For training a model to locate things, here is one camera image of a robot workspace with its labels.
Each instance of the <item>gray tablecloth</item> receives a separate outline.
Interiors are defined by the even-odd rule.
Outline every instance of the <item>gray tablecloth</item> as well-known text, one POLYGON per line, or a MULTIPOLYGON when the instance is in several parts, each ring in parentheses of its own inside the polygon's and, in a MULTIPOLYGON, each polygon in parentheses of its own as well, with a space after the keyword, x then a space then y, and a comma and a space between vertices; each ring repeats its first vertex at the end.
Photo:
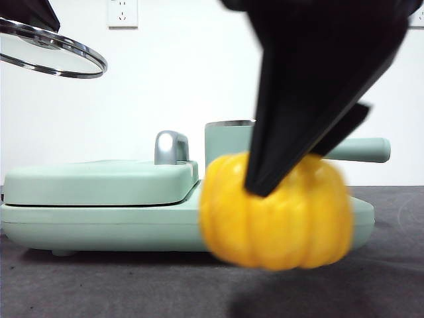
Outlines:
POLYGON ((424 317, 424 187, 353 191, 376 206, 371 241, 316 270, 247 270, 208 253, 56 258, 2 236, 2 317, 424 317))

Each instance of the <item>mint green appliance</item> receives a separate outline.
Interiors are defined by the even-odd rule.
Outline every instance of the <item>mint green appliance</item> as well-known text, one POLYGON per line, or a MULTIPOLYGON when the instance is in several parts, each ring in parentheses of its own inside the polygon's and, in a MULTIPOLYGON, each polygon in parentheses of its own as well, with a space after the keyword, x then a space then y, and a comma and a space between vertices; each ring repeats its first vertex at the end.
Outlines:
MULTIPOLYGON (((205 128, 206 163, 249 147, 254 122, 229 121, 205 128)), ((328 158, 384 162, 382 138, 348 139, 328 158)), ((67 256, 80 250, 205 251, 197 226, 202 183, 189 160, 188 140, 162 131, 151 162, 112 160, 19 168, 5 178, 2 227, 16 243, 67 256)), ((352 248, 374 227, 371 204, 352 198, 352 248)))

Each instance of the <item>power outlet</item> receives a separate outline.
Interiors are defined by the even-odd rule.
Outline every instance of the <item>power outlet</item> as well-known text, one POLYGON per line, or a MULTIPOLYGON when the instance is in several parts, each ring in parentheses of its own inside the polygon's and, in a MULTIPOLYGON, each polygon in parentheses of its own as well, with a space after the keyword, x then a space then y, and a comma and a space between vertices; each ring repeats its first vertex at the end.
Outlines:
POLYGON ((109 28, 137 28, 138 0, 107 0, 109 28))
POLYGON ((411 16, 411 28, 424 28, 424 5, 411 16))

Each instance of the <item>metal rim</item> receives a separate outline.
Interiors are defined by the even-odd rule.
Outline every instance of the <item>metal rim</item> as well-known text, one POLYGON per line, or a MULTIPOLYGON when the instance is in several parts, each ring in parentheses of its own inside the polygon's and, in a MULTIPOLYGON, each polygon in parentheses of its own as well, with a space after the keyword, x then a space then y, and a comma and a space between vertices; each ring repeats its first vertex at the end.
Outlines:
POLYGON ((254 123, 254 120, 215 121, 213 123, 207 123, 205 127, 254 126, 254 123))
POLYGON ((26 25, 24 23, 7 20, 0 17, 0 33, 18 36, 23 40, 30 40, 39 44, 43 44, 43 46, 48 46, 49 48, 65 50, 94 63, 99 68, 99 71, 91 73, 57 70, 54 68, 49 68, 48 66, 33 64, 0 53, 0 60, 4 62, 8 62, 28 70, 34 70, 37 72, 42 72, 54 76, 62 76, 66 78, 98 78, 107 71, 107 62, 104 57, 102 57, 102 55, 82 43, 55 32, 43 30, 35 26, 26 25))

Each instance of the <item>yellow pumpkin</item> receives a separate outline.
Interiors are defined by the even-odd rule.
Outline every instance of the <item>yellow pumpkin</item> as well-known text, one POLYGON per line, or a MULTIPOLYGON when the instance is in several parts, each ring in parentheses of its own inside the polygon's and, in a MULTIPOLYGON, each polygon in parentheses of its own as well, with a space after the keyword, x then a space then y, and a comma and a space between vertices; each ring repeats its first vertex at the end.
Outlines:
POLYGON ((353 214, 340 174, 309 154, 268 196, 247 192, 248 153, 213 161, 203 181, 199 224, 209 250, 245 267, 288 270, 340 260, 353 214))

